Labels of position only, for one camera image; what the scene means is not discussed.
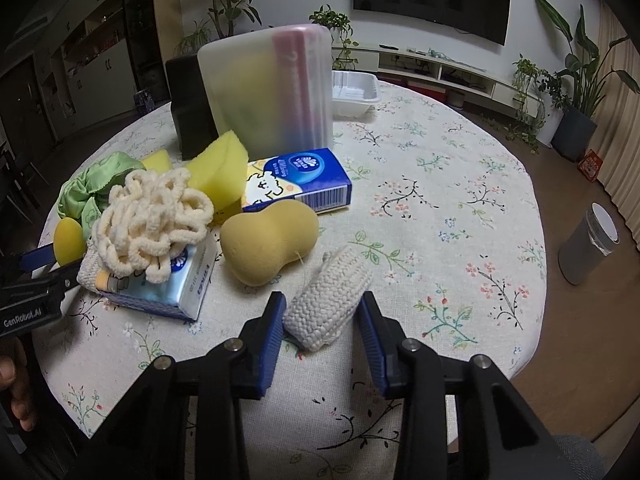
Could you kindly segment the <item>person's left hand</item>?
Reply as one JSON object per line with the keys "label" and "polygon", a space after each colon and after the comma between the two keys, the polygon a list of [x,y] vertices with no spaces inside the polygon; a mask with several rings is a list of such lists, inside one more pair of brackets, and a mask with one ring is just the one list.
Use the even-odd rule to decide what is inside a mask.
{"label": "person's left hand", "polygon": [[11,411],[23,430],[34,429],[36,416],[32,409],[26,354],[21,341],[6,338],[1,341],[0,387],[9,391]]}

